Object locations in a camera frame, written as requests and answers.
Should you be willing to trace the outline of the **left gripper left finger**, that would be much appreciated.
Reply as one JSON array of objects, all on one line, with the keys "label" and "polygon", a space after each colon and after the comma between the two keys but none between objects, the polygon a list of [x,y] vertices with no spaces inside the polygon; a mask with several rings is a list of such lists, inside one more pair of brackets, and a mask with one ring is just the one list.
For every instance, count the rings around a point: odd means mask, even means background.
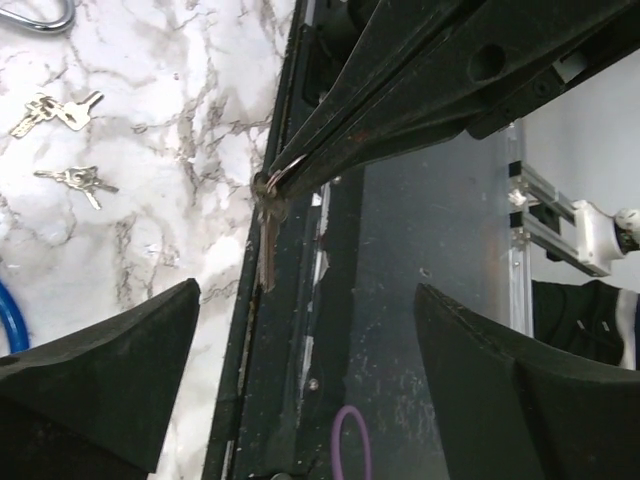
[{"label": "left gripper left finger", "polygon": [[4,479],[145,479],[156,471],[200,288],[144,303],[1,360]]}]

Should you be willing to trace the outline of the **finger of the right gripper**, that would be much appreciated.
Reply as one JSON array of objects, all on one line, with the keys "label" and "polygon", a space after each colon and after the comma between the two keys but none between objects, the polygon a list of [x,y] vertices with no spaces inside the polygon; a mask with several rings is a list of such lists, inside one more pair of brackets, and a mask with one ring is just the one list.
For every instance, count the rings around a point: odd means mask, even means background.
[{"label": "finger of the right gripper", "polygon": [[490,36],[487,1],[380,1],[327,97],[271,170],[305,155],[293,172],[337,172],[391,141],[398,150],[467,130],[490,134],[468,63]]},{"label": "finger of the right gripper", "polygon": [[293,198],[343,171],[525,114],[508,100],[598,33],[635,28],[635,1],[360,1],[361,33],[279,156]]}]

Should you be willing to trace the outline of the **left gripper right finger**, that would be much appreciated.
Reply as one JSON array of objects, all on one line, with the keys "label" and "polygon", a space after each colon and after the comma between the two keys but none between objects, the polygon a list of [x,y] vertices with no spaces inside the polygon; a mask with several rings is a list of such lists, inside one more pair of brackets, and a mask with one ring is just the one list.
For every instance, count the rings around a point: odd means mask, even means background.
[{"label": "left gripper right finger", "polygon": [[420,284],[414,316],[452,479],[636,479],[639,375]]}]

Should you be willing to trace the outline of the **blue cable lock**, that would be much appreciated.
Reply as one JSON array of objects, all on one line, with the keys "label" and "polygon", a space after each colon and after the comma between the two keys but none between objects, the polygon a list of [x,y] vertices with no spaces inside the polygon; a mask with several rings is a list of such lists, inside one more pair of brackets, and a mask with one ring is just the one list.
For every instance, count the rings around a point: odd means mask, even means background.
[{"label": "blue cable lock", "polygon": [[31,342],[24,316],[8,288],[0,283],[1,325],[11,353],[29,350]]}]

